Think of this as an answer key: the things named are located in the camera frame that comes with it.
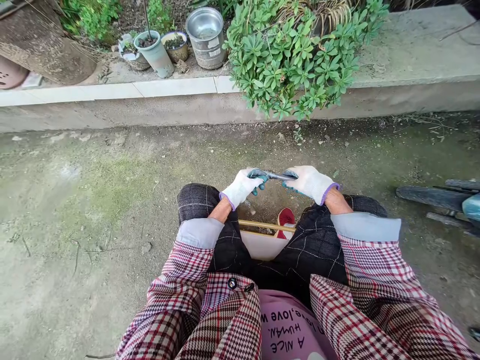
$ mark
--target green moss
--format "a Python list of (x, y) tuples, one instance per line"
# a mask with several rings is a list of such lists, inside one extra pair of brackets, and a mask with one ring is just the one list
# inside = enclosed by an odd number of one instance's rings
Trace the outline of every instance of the green moss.
[(62, 233), (85, 226), (98, 238), (119, 225), (132, 205), (152, 196), (156, 165), (151, 160), (123, 156), (95, 161), (85, 171), (75, 193), (58, 209)]

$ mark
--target pink pot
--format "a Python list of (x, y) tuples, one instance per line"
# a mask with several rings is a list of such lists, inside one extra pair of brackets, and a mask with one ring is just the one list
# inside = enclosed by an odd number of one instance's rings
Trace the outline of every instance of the pink pot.
[(28, 74), (26, 68), (0, 56), (0, 89), (17, 87), (24, 82)]

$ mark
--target jacket button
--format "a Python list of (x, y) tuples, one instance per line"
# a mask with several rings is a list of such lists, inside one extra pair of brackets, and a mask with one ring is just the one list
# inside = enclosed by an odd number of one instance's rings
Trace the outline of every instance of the jacket button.
[(246, 293), (249, 293), (254, 289), (254, 287), (255, 287), (255, 284), (253, 282), (251, 282), (245, 287), (245, 289), (243, 291), (245, 291)]
[(235, 288), (237, 287), (237, 279), (231, 277), (228, 279), (228, 288), (230, 290), (235, 290)]

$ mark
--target pink shirt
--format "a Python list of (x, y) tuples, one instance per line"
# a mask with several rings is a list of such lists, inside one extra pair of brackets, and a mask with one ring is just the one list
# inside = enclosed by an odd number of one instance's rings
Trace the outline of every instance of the pink shirt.
[(262, 359), (338, 359), (319, 321), (300, 301), (283, 291), (258, 293)]

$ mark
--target purple glove cuff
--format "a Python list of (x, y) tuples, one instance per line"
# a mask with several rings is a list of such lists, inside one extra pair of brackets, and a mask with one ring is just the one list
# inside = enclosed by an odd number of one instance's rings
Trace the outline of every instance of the purple glove cuff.
[(229, 197), (228, 197), (226, 194), (224, 194), (223, 192), (221, 192), (221, 193), (220, 193), (220, 200), (222, 200), (223, 198), (226, 198), (226, 199), (228, 200), (228, 202), (229, 202), (230, 205), (231, 205), (231, 210), (232, 210), (232, 211), (235, 211), (235, 209), (236, 209), (235, 205), (230, 201)]
[(333, 187), (336, 187), (337, 190), (340, 190), (340, 185), (337, 184), (336, 182), (333, 182), (329, 187), (326, 188), (325, 192), (323, 193), (323, 196), (321, 197), (321, 203), (318, 204), (318, 205), (322, 206), (322, 205), (325, 203), (325, 199), (326, 199), (326, 197), (327, 197), (327, 194), (329, 193), (329, 191), (330, 191)]

